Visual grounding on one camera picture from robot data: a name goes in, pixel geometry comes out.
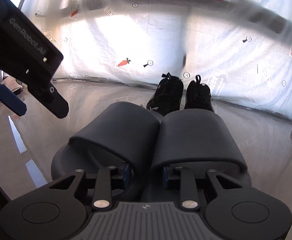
shiny gray floor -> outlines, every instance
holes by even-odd
[[[0,185],[12,199],[51,181],[56,151],[108,105],[129,101],[145,106],[154,92],[94,82],[61,82],[56,87],[70,105],[64,119],[56,118],[27,91],[20,96],[28,108],[22,117],[0,104]],[[253,186],[292,211],[292,122],[222,102],[214,101],[213,106],[241,150]],[[287,239],[292,240],[292,228]]]

white plastic sheeting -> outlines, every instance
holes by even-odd
[[[63,53],[55,77],[157,84],[200,74],[212,96],[292,119],[292,0],[25,0]]]

ribbed footplate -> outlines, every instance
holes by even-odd
[[[120,202],[108,212],[95,213],[72,240],[220,240],[195,212],[173,202]]]

shoe pull tab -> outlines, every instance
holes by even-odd
[[[162,74],[162,77],[172,79],[172,75],[169,72],[167,74]]]
[[[200,75],[196,75],[196,82],[198,82],[200,84],[200,81],[201,81]]]

metal screw head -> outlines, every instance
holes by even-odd
[[[101,199],[101,200],[96,200],[94,202],[94,206],[97,208],[106,208],[109,207],[110,203],[107,200]]]
[[[184,208],[196,208],[198,206],[198,203],[193,200],[186,200],[182,203],[182,206]]]

